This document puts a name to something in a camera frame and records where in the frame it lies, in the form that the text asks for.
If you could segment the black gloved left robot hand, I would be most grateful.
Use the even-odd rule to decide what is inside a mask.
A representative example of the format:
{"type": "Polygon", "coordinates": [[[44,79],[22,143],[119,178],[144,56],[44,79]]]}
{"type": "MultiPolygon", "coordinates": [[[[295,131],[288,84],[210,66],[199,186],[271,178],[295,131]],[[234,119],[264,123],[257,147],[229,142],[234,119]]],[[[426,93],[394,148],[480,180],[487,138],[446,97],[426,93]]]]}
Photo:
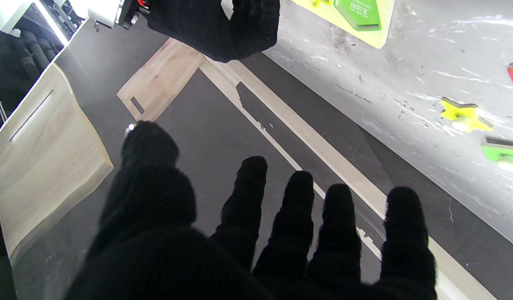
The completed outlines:
{"type": "Polygon", "coordinates": [[[377,282],[361,281],[361,240],[345,184],[325,194],[312,260],[312,175],[294,172],[268,244],[253,264],[267,163],[245,159],[210,237],[193,228],[195,193],[178,147],[155,122],[128,131],[83,268],[66,300],[435,300],[435,258],[417,193],[387,197],[377,282]]]}

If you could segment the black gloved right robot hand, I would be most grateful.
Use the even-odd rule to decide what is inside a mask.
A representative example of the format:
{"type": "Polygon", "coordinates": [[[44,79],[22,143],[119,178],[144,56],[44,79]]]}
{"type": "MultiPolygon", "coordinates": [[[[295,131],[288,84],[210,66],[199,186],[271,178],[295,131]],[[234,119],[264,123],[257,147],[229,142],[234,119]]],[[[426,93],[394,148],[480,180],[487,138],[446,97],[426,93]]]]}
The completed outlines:
{"type": "Polygon", "coordinates": [[[152,0],[148,27],[222,63],[276,45],[278,0],[234,0],[232,5],[228,17],[220,0],[152,0]]]}

